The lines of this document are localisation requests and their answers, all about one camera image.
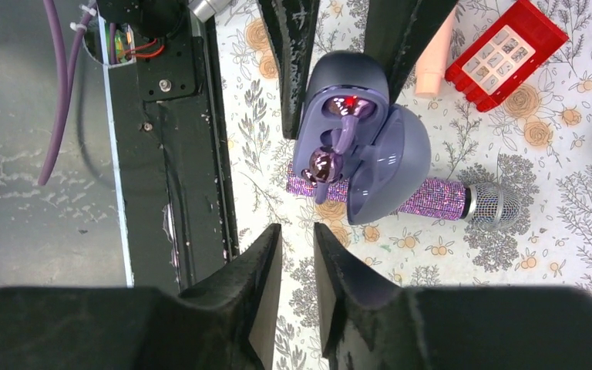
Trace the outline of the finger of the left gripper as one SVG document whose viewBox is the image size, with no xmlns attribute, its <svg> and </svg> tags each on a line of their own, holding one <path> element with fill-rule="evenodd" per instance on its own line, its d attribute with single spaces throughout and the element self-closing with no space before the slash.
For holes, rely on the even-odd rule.
<svg viewBox="0 0 592 370">
<path fill-rule="evenodd" d="M 457 0 L 371 0 L 363 52 L 382 67 L 394 103 Z"/>
<path fill-rule="evenodd" d="M 278 68 L 282 134 L 295 140 L 301 125 L 318 21 L 319 0 L 257 2 Z"/>
</svg>

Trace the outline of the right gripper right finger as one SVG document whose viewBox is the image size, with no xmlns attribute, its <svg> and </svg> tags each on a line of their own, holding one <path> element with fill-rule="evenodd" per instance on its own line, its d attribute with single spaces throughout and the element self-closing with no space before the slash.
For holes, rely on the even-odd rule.
<svg viewBox="0 0 592 370">
<path fill-rule="evenodd" d="M 592 297 L 566 286 L 399 287 L 314 226 L 333 369 L 592 369 Z"/>
</svg>

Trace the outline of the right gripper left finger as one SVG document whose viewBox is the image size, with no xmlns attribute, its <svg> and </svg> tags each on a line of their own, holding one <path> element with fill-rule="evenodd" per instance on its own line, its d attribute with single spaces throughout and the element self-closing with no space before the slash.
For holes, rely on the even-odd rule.
<svg viewBox="0 0 592 370">
<path fill-rule="evenodd" d="M 269 369 L 282 236 L 177 296 L 157 288 L 0 288 L 0 369 Z"/>
</svg>

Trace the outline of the purple earbud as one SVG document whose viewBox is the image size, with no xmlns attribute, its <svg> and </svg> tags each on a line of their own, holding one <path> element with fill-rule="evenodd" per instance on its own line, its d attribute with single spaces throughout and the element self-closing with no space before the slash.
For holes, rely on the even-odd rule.
<svg viewBox="0 0 592 370">
<path fill-rule="evenodd" d="M 332 144 L 337 154 L 344 154 L 351 146 L 357 126 L 376 109 L 376 103 L 359 96 L 335 96 L 328 100 L 327 110 L 341 118 L 341 131 Z"/>
<path fill-rule="evenodd" d="M 314 186 L 316 204 L 324 203 L 329 186 L 341 179 L 343 164 L 343 156 L 331 146 L 321 146 L 311 154 L 308 167 L 301 171 L 301 175 Z"/>
</svg>

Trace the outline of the lavender earbud charging case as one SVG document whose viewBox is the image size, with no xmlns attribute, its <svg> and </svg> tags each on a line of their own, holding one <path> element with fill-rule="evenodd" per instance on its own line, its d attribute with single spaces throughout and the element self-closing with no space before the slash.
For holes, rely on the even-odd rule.
<svg viewBox="0 0 592 370">
<path fill-rule="evenodd" d="M 410 110 L 390 102 L 385 73 L 373 58 L 349 51 L 330 52 L 314 66 L 294 145 L 294 175 L 313 186 L 301 171 L 308 167 L 316 149 L 333 148 L 341 118 L 329 113 L 326 106 L 335 96 L 359 96 L 376 103 L 373 114 L 360 120 L 350 148 L 342 154 L 339 181 L 347 180 L 363 163 L 376 165 L 381 178 L 388 170 L 402 171 L 411 180 L 428 176 L 431 144 L 425 125 Z"/>
</svg>

